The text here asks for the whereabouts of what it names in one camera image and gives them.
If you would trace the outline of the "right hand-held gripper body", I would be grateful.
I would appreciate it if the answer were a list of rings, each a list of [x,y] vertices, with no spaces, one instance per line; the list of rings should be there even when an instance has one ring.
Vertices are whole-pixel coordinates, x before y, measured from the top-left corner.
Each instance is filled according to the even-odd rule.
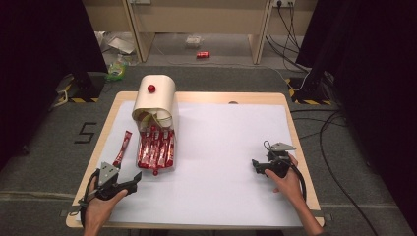
[[[267,146],[267,150],[267,158],[270,164],[269,169],[280,178],[284,178],[288,169],[292,165],[288,152],[290,150],[295,150],[295,147],[284,143],[276,143],[274,145]]]

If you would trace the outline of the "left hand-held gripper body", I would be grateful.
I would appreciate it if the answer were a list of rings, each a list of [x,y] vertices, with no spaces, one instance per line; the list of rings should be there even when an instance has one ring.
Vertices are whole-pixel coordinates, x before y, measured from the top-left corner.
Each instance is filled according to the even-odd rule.
[[[112,199],[122,190],[127,190],[131,186],[118,183],[119,169],[112,164],[102,162],[98,169],[98,179],[96,181],[95,196],[101,200]]]

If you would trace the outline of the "single red stick packet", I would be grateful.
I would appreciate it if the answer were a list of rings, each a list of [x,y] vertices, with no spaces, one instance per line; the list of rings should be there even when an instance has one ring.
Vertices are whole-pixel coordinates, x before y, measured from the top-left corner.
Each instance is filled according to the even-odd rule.
[[[121,167],[122,160],[123,160],[125,151],[127,149],[127,146],[128,146],[128,144],[131,140],[131,137],[132,137],[132,133],[130,131],[126,130],[124,138],[123,138],[122,146],[120,147],[120,150],[119,150],[116,158],[113,161],[113,165],[117,168]]]

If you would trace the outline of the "cream roll-top storage box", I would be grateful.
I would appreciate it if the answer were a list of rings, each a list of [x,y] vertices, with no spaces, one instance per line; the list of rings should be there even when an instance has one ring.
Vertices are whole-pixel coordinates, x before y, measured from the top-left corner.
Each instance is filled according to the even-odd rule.
[[[151,125],[176,130],[178,112],[174,81],[166,75],[144,76],[132,112],[138,130],[143,131]]]

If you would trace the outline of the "person's left hand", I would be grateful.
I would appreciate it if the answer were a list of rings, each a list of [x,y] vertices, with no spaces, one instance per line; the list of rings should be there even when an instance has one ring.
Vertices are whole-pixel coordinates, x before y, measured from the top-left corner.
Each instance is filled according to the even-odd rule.
[[[89,202],[86,210],[85,227],[102,226],[110,217],[116,205],[127,195],[126,190],[122,190],[112,199],[104,201],[93,199]]]

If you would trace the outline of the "person's right hand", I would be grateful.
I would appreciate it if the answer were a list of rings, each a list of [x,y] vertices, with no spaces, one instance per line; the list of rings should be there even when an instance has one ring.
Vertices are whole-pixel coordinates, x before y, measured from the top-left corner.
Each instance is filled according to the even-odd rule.
[[[265,173],[275,183],[275,188],[273,189],[275,193],[281,193],[293,205],[305,202],[299,177],[292,168],[287,171],[286,176],[283,178],[277,176],[269,169],[266,169]]]

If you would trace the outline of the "white table sheet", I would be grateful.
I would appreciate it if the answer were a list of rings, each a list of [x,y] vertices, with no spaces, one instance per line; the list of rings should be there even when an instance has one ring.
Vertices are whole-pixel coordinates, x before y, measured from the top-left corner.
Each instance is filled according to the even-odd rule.
[[[257,173],[265,142],[290,143],[281,105],[181,103],[173,170],[146,170],[136,193],[113,210],[109,226],[297,227],[291,204]]]

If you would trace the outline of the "black base with hazard stripes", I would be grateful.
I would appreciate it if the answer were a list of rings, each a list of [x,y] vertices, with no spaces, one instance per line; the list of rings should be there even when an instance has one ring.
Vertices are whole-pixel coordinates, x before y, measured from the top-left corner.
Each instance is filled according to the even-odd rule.
[[[104,75],[88,74],[86,82],[68,75],[57,87],[57,104],[98,102],[104,84]]]
[[[297,104],[331,105],[328,93],[321,82],[308,82],[306,78],[285,80],[291,101]]]

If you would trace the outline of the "green plastic bag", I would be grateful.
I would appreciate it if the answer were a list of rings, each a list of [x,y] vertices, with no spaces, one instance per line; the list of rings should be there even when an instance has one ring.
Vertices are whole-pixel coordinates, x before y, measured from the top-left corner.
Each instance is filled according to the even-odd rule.
[[[124,57],[119,54],[117,59],[108,67],[108,73],[105,76],[107,81],[121,81],[125,77],[127,63]]]

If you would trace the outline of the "black curtain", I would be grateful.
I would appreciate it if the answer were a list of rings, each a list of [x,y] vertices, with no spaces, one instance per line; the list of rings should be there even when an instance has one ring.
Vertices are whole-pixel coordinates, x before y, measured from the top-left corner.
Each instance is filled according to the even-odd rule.
[[[362,149],[417,234],[417,0],[317,0],[297,61],[333,74]]]
[[[0,170],[71,74],[107,71],[83,0],[0,0]]]

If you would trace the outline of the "white paper box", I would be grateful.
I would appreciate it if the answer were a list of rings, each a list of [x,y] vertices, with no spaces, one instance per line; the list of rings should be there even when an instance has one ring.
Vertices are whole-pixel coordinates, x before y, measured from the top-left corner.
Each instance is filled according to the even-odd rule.
[[[109,40],[108,45],[124,54],[132,54],[135,51],[134,40],[131,37],[115,36]]]

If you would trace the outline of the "clear plastic packet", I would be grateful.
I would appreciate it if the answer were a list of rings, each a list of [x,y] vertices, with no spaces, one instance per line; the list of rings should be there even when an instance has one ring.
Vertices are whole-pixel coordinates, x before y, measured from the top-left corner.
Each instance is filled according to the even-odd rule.
[[[199,35],[189,35],[185,40],[186,48],[199,48],[202,46],[204,39]]]

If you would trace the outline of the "wooden desk frame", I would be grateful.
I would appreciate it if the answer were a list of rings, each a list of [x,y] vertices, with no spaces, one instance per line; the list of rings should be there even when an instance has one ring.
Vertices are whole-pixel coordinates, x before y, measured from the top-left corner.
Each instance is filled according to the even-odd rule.
[[[255,64],[265,37],[285,35],[290,26],[303,36],[318,0],[295,0],[292,8],[274,8],[272,0],[82,0],[96,31],[128,31],[138,60],[148,60],[161,32],[245,34]]]

